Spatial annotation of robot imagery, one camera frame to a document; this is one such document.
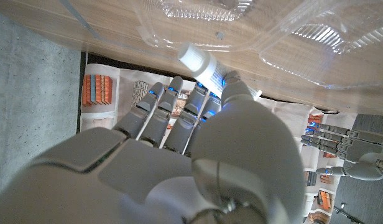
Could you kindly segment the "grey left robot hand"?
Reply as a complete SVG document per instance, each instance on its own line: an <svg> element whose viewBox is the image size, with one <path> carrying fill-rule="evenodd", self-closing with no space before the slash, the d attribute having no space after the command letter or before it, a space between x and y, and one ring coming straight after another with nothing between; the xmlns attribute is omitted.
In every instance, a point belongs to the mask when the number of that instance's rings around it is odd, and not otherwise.
<svg viewBox="0 0 383 224"><path fill-rule="evenodd" d="M320 175L349 176L375 181L383 179L383 135L369 131L315 123L300 142L349 162L348 167L322 167Z"/></svg>

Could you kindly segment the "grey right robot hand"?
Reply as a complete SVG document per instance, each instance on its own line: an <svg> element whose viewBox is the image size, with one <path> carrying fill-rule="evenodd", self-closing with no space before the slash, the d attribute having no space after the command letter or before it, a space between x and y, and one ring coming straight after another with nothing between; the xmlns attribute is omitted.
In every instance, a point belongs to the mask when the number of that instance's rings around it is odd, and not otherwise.
<svg viewBox="0 0 383 224"><path fill-rule="evenodd" d="M233 71L190 156L93 128L48 149L0 193L0 223L300 223L304 174L288 127Z"/></svg>

